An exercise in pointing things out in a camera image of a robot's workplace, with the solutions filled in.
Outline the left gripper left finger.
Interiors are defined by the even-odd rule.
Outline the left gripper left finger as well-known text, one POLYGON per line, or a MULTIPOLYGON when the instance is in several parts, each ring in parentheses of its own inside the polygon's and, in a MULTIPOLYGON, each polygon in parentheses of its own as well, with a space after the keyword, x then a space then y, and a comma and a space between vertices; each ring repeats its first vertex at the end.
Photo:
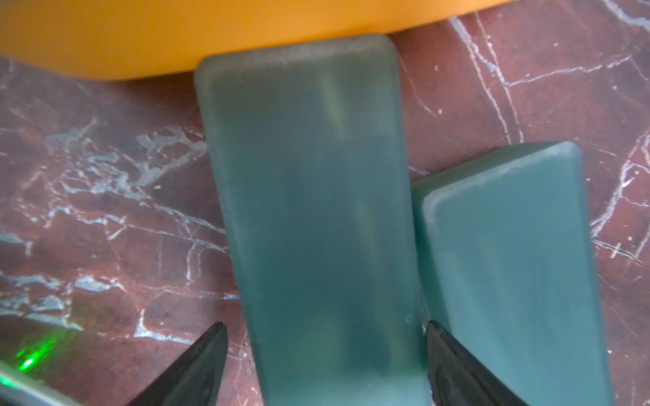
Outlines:
POLYGON ((228 353, 225 324, 216 322, 131 405, 215 405, 228 353))

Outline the green pencil case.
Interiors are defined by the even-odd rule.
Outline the green pencil case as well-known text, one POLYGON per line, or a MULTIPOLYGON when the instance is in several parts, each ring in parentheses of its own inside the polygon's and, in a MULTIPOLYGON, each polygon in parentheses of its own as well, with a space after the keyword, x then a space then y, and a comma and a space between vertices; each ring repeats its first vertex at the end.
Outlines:
POLYGON ((394 43, 211 56, 195 87, 264 404, 431 404, 394 43))
POLYGON ((429 318, 527 404, 613 404, 579 147, 506 146, 411 194, 429 318))

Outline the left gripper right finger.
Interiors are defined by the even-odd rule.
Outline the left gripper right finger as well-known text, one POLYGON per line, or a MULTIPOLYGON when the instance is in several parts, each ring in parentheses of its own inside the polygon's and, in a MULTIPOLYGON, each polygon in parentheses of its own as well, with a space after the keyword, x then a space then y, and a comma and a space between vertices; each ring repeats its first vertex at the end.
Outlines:
POLYGON ((525 406, 442 325, 426 331, 428 380, 436 405, 525 406))

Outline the yellow plastic tray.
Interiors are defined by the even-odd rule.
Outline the yellow plastic tray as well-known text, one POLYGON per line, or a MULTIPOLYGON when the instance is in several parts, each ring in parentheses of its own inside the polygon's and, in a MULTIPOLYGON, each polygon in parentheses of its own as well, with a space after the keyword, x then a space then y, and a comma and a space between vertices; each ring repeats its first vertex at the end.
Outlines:
POLYGON ((392 33, 487 1, 4 1, 1 54, 94 81, 194 69, 207 56, 392 33))

